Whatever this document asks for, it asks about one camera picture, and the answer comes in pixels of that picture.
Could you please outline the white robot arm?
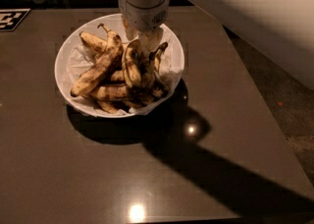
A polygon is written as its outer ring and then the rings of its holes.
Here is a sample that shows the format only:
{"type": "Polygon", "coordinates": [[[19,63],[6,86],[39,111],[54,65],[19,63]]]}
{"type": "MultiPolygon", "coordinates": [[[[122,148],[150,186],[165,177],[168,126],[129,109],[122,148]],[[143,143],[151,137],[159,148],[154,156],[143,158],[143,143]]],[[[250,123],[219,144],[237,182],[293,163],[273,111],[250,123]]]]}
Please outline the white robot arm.
{"type": "MultiPolygon", "coordinates": [[[[314,88],[314,0],[188,0],[314,88]]],[[[150,30],[165,21],[169,0],[119,0],[126,20],[150,30]]]]}

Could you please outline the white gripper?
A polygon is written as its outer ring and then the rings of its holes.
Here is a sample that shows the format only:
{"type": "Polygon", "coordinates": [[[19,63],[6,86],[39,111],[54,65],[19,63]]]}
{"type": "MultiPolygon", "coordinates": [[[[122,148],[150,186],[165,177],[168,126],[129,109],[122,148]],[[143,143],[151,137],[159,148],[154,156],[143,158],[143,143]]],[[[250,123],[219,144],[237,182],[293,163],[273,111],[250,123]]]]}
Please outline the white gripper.
{"type": "Polygon", "coordinates": [[[164,31],[158,27],[167,19],[169,2],[170,0],[162,0],[156,7],[139,8],[127,0],[118,0],[126,37],[134,40],[139,30],[138,39],[143,56],[148,56],[160,45],[164,31]]]}

